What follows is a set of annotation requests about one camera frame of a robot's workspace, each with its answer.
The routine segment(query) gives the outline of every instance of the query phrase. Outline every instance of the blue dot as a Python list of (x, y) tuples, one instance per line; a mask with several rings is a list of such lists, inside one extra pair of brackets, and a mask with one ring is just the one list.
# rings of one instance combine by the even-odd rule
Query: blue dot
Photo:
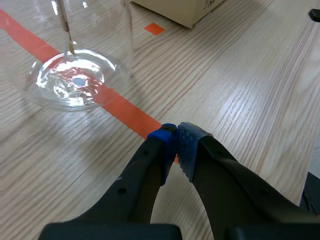
[(72, 79), (73, 83), (75, 85), (79, 85), (79, 86), (84, 86), (86, 85), (86, 81), (83, 78), (80, 77), (75, 77), (74, 79)]

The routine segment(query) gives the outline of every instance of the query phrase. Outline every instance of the cardboard box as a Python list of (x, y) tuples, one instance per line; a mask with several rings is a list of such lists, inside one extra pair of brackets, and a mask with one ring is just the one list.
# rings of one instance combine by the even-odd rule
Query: cardboard box
[(224, 0), (132, 0), (188, 28)]

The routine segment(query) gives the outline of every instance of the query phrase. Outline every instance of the orange square sticker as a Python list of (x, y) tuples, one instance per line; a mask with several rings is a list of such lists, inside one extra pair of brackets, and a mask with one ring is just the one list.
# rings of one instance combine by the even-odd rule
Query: orange square sticker
[(144, 29), (154, 35), (159, 35), (165, 31), (165, 29), (163, 29), (162, 27), (160, 27), (158, 24), (155, 24), (155, 23), (151, 23), (150, 25), (146, 26)]

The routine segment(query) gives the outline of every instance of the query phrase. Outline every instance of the wooden table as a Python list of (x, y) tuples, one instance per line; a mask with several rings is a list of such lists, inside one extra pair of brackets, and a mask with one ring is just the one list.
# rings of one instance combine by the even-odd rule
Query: wooden table
[[(52, 42), (55, 29), (44, 31), (30, 17), (39, 0), (26, 2), (8, 1), (4, 10), (62, 46)], [(132, 4), (134, 66), (123, 96), (160, 123), (192, 122), (213, 133), (298, 204), (320, 125), (320, 23), (308, 17), (311, 8), (320, 0), (226, 0), (188, 29)], [(144, 30), (153, 22), (165, 32)], [(6, 54), (19, 56), (1, 74), (1, 235), (36, 239), (46, 223), (90, 208), (143, 139), (102, 108), (56, 112), (25, 99), (9, 72), (23, 74), (34, 57), (3, 30), (1, 37), (10, 46)], [(184, 239), (213, 238), (201, 200), (177, 165), (152, 222), (178, 225)]]

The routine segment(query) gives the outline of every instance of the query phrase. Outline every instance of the glass container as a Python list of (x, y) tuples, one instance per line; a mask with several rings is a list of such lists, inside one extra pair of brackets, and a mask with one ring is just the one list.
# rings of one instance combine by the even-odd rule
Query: glass container
[(128, 0), (6, 1), (3, 9), (14, 19), (6, 21), (12, 34), (4, 40), (5, 72), (34, 103), (85, 111), (108, 103), (129, 85)]

